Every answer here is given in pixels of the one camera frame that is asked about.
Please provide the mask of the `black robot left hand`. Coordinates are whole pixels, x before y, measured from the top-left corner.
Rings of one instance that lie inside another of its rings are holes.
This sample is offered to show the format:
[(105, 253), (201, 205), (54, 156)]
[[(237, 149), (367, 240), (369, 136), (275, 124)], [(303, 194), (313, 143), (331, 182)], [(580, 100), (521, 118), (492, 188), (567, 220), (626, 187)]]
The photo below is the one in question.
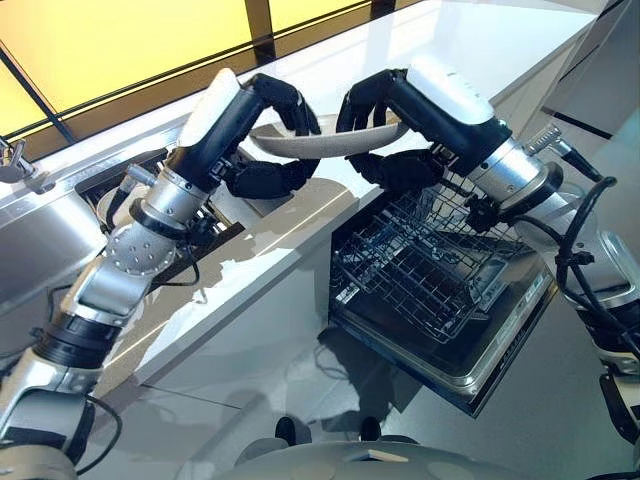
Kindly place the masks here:
[(269, 108), (298, 137), (321, 133), (316, 115), (293, 85), (262, 73), (241, 83), (223, 68), (189, 116), (167, 166), (206, 193), (221, 183), (233, 196), (247, 199), (276, 199), (300, 189), (315, 173), (318, 158), (298, 156), (285, 164), (233, 158)]

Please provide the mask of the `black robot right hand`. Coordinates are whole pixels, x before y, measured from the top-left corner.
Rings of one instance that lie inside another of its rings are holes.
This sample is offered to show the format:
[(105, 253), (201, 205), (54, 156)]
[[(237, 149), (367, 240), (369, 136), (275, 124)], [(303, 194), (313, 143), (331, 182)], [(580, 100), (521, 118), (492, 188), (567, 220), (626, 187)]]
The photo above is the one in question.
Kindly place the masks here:
[[(388, 110), (425, 140), (452, 152), (451, 170), (461, 177), (512, 135), (484, 97), (453, 68), (430, 56), (415, 59), (406, 69), (385, 69), (354, 84), (343, 99), (336, 131), (361, 130), (369, 120), (381, 126)], [(394, 192), (433, 186), (447, 168), (428, 149), (387, 156), (363, 152), (346, 159), (369, 183)]]

